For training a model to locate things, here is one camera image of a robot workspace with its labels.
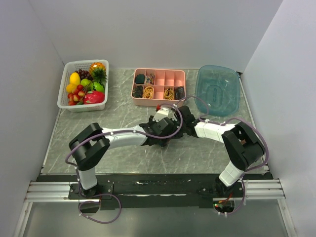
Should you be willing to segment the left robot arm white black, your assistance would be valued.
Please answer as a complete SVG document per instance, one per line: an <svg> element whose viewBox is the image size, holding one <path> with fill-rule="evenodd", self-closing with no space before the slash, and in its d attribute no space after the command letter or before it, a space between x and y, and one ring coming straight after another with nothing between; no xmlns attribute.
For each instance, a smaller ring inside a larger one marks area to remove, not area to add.
<svg viewBox="0 0 316 237"><path fill-rule="evenodd" d="M98 181L95 166L110 149L125 146L162 145L175 136L182 127L182 121L163 118L159 121L149 119L147 123L125 129L101 128L92 123L69 142L73 166L77 173L79 193L86 198L97 195Z"/></svg>

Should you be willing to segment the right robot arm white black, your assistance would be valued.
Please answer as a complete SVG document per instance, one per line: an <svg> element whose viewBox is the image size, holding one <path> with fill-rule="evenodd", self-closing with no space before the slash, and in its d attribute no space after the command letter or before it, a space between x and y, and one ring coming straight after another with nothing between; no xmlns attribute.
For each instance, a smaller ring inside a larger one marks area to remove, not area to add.
<svg viewBox="0 0 316 237"><path fill-rule="evenodd" d="M233 191L235 183L245 173L267 163L268 148L257 130L242 120L237 124L215 123L203 118L196 119L188 106L181 106L172 119L181 127L174 138L186 133L196 138L207 138L225 145L229 163L215 179L217 195L226 197Z"/></svg>

